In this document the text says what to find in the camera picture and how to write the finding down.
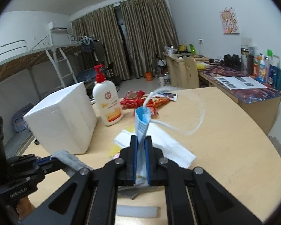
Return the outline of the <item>left hand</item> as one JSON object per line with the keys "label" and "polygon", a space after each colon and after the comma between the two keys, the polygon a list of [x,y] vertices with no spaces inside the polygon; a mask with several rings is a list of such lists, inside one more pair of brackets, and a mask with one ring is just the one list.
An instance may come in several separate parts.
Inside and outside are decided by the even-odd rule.
{"label": "left hand", "polygon": [[31,203],[28,197],[22,198],[16,206],[16,212],[20,221],[23,221],[34,210],[35,206]]}

